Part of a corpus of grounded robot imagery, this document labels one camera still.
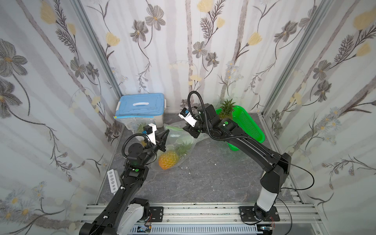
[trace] green basket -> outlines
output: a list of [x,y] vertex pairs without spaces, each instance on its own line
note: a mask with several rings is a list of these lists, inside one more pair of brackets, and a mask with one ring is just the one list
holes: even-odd
[[[232,112],[232,120],[236,122],[250,137],[254,138],[258,142],[262,143],[265,140],[265,135],[262,130],[257,126],[251,116],[241,106],[235,105]],[[238,151],[239,149],[232,144],[227,143],[232,151]]]

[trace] white power strip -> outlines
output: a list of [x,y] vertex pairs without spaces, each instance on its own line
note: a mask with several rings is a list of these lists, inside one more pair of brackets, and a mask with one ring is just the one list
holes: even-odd
[[110,183],[111,193],[115,195],[120,187],[120,179],[117,170],[111,169],[107,172],[108,182]]

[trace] table surface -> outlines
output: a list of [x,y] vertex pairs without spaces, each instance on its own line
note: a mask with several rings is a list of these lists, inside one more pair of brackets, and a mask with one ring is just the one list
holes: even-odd
[[[255,113],[252,119],[264,132]],[[164,123],[181,121],[177,114],[164,114]],[[121,147],[132,134],[125,129],[109,169],[121,174],[125,159]],[[136,138],[129,146],[137,142]],[[263,142],[270,147],[268,139]],[[255,202],[260,194],[261,167],[242,151],[232,151],[227,143],[210,138],[198,142],[191,155],[176,168],[162,172],[149,170],[147,178],[135,197],[149,202]],[[105,178],[98,203],[108,203],[113,197]],[[293,201],[290,193],[279,196],[283,201]]]

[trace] wall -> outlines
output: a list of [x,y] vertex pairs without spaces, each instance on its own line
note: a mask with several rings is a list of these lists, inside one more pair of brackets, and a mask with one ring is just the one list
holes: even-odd
[[78,233],[117,145],[118,98],[69,1],[1,1],[0,35],[0,230]]
[[266,113],[331,235],[374,234],[375,36],[374,1],[334,1]]
[[162,92],[166,112],[192,90],[262,110],[319,3],[82,0],[122,93]]

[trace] blue lid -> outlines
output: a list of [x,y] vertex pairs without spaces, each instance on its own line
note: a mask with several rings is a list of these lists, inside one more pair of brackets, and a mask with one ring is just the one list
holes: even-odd
[[153,117],[164,112],[164,95],[162,93],[126,95],[120,98],[117,118],[121,116]]

